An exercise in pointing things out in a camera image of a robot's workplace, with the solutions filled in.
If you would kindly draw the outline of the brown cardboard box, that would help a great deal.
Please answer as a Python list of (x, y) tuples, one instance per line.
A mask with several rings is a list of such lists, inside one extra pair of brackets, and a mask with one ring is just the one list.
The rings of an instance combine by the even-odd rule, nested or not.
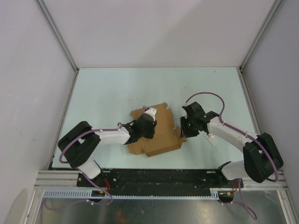
[(131, 154), (145, 154), (147, 157), (180, 149), (186, 138), (181, 138), (181, 127), (175, 126), (173, 113), (166, 102), (153, 105), (157, 109), (157, 125), (152, 139), (140, 138), (136, 143), (128, 145)]

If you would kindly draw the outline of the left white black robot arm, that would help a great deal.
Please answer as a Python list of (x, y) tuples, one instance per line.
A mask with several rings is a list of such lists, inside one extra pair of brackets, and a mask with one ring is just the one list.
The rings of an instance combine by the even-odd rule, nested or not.
[(97, 187), (103, 182), (103, 174), (101, 167), (91, 159), (96, 147), (133, 144), (140, 138), (152, 139), (156, 125), (156, 119), (145, 113), (132, 122), (118, 123), (114, 129), (92, 129), (88, 122), (81, 121), (58, 141), (59, 162), (78, 169), (92, 186)]

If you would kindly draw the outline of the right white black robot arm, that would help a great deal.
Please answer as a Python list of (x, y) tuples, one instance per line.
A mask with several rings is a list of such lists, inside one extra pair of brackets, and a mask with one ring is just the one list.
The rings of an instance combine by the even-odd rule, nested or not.
[(250, 133), (236, 128), (221, 120), (219, 114), (205, 112), (197, 102), (182, 108), (186, 115), (180, 118), (181, 138), (196, 137), (204, 133), (212, 145), (217, 143), (216, 138), (219, 137), (243, 154), (241, 161), (229, 161), (219, 167), (221, 172), (216, 174), (215, 181), (220, 187), (227, 187), (232, 180), (246, 177), (262, 183), (274, 175), (272, 181), (278, 181), (278, 170), (283, 167), (284, 162), (270, 134)]

